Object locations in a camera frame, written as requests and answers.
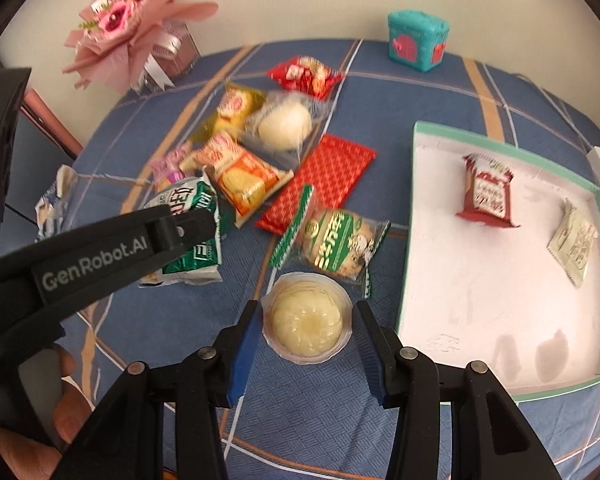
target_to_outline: blue gripper pad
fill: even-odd
[[[231,406],[235,406],[235,403],[244,395],[244,391],[247,388],[247,381],[249,380],[249,374],[251,373],[253,359],[255,358],[261,335],[262,306],[258,301],[234,358],[234,366],[231,370],[231,384],[227,391],[227,399]]]
[[[375,319],[371,327],[369,327],[363,320],[359,307],[355,305],[353,307],[353,339],[356,342],[362,366],[365,369],[369,392],[382,405],[387,397],[387,391],[384,387],[384,367],[376,345],[371,338],[370,328],[378,330],[378,333],[381,335],[380,327],[375,322]]]

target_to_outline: snack bag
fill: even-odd
[[[294,170],[300,165],[305,141],[327,116],[330,105],[300,92],[270,92],[262,108],[247,119],[240,142]]]
[[[325,134],[256,226],[282,236],[296,215],[305,184],[314,186],[325,206],[341,207],[377,154],[366,146]]]
[[[200,146],[214,136],[214,126],[218,115],[214,112],[211,117],[206,118],[198,124],[195,129],[189,134],[184,141],[183,146],[186,146],[189,153],[193,151],[195,146]]]
[[[576,288],[582,286],[591,246],[597,237],[595,225],[567,200],[562,222],[547,248]]]
[[[371,291],[368,265],[391,222],[376,222],[345,209],[324,206],[314,186],[304,186],[298,212],[277,244],[269,264],[280,268],[299,260],[319,272],[361,283]]]
[[[218,214],[218,196],[208,177],[192,177],[164,189],[144,206],[153,207],[167,204],[173,214],[184,213],[192,209],[207,209],[216,219],[216,235],[203,244],[187,250],[187,253],[174,262],[142,278],[141,286],[171,285],[185,282],[191,285],[206,285],[221,282],[218,267],[222,264],[220,249],[220,216]]]
[[[227,132],[215,134],[182,161],[185,171],[207,168],[235,207],[235,224],[241,227],[256,209],[294,176],[260,160],[239,146]]]
[[[520,227],[511,223],[511,170],[480,153],[462,159],[466,166],[464,209],[456,215],[494,227]]]
[[[58,168],[56,179],[36,204],[37,241],[62,232],[64,216],[69,207],[69,200],[77,187],[78,178],[74,168],[66,164]]]
[[[149,163],[154,174],[156,193],[160,193],[171,184],[175,184],[185,177],[184,172],[180,169],[180,163],[189,152],[189,147],[184,145],[167,153],[164,158],[157,158]]]
[[[266,98],[266,92],[237,83],[225,83],[224,95],[211,119],[213,134],[225,131],[238,139],[247,117],[259,110]]]
[[[343,77],[315,57],[309,56],[293,57],[273,67],[267,75],[285,90],[304,92],[320,100],[326,98]]]

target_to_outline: orange snack package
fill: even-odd
[[[187,173],[206,168],[235,207],[235,225],[241,227],[262,203],[294,176],[267,164],[219,132],[180,164]]]

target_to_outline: pink wrapping paper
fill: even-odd
[[[138,7],[126,27],[109,38],[99,38],[81,29],[69,33],[64,44],[74,47],[76,54],[74,62],[64,67],[62,72],[80,75],[76,88],[87,88],[91,82],[98,81],[120,93],[126,92],[138,81],[162,31],[163,20],[200,22],[218,10],[215,2],[181,3],[173,0],[149,0]],[[80,16],[86,21],[96,18],[91,6],[83,9]]]

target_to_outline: clear plastic cup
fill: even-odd
[[[293,284],[299,282],[310,282],[312,285],[317,286],[329,294],[337,307],[339,307],[340,315],[342,316],[342,331],[340,332],[340,337],[331,348],[317,356],[305,357],[291,353],[278,341],[272,327],[272,314],[276,307],[278,295]],[[274,349],[276,354],[298,365],[315,365],[328,361],[342,350],[351,338],[351,311],[353,309],[353,304],[351,303],[347,292],[327,276],[314,274],[312,272],[290,272],[288,274],[283,274],[278,278],[276,284],[271,289],[271,292],[260,300],[260,303],[262,304],[264,313],[264,323],[262,327],[264,339],[266,339],[268,345]]]

